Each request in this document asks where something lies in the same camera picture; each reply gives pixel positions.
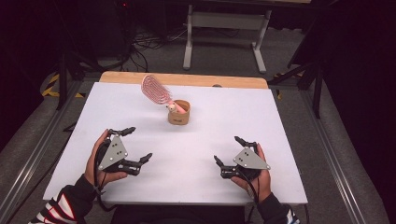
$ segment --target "white tabletop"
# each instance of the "white tabletop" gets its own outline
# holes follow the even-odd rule
[[[175,99],[189,101],[190,121],[168,123],[165,105],[155,105],[140,85],[95,83],[64,150],[44,200],[74,184],[85,170],[93,143],[104,129],[136,127],[122,137],[129,156],[138,161],[152,152],[140,175],[105,187],[109,203],[245,204],[248,195],[222,179],[213,158],[235,165],[242,147],[234,136],[261,143],[271,165],[272,190],[282,203],[307,203],[290,145],[270,90],[167,87]]]

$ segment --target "small wooden cup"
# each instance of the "small wooden cup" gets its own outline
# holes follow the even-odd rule
[[[168,121],[171,124],[175,125],[186,125],[189,122],[190,118],[190,103],[183,100],[175,100],[175,103],[180,105],[186,113],[179,114],[177,112],[170,112],[168,113]]]

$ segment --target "silver bracket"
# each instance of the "silver bracket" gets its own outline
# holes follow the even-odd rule
[[[248,168],[248,169],[256,169],[256,170],[270,170],[271,166],[267,164],[262,158],[260,158],[254,151],[252,151],[249,147],[245,147],[235,158],[233,161],[238,165]]]
[[[115,135],[111,140],[110,146],[107,149],[105,156],[99,164],[99,170],[104,170],[112,164],[124,159],[128,156],[128,152],[122,143],[120,136]]]

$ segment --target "robotic hand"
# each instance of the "robotic hand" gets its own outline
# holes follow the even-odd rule
[[[110,129],[106,140],[99,146],[96,157],[97,169],[108,173],[125,172],[128,175],[139,175],[140,168],[149,161],[152,153],[140,158],[139,161],[127,161],[124,158],[128,156],[128,152],[122,143],[120,136],[132,133],[135,127],[122,131],[114,131]]]
[[[233,176],[251,181],[259,177],[262,170],[270,170],[271,167],[258,156],[257,143],[249,143],[244,139],[236,136],[235,141],[244,147],[244,149],[233,158],[235,166],[226,166],[215,156],[216,164],[220,167],[221,177],[230,179]]]

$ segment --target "human hand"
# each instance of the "human hand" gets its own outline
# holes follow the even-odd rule
[[[257,144],[258,154],[262,160],[265,161],[264,153],[262,152],[262,146]],[[237,176],[233,176],[231,180],[242,189],[246,190],[249,193],[248,189],[250,188],[248,182],[244,179],[241,179]],[[250,182],[253,185],[254,190],[259,196],[259,203],[264,201],[271,194],[271,176],[268,170],[262,170],[259,177],[253,179]]]
[[[98,138],[98,140],[95,142],[95,145],[93,145],[92,153],[90,158],[87,161],[87,166],[85,168],[85,178],[94,186],[94,160],[95,160],[95,155],[96,151],[98,150],[99,146],[105,141],[106,137],[108,135],[108,130],[105,130],[102,135]],[[116,173],[106,173],[103,171],[98,170],[97,172],[97,179],[99,181],[99,184],[101,184],[101,188],[104,187],[107,183],[116,181],[119,179],[123,179],[127,177],[128,174],[125,172],[116,172]]]

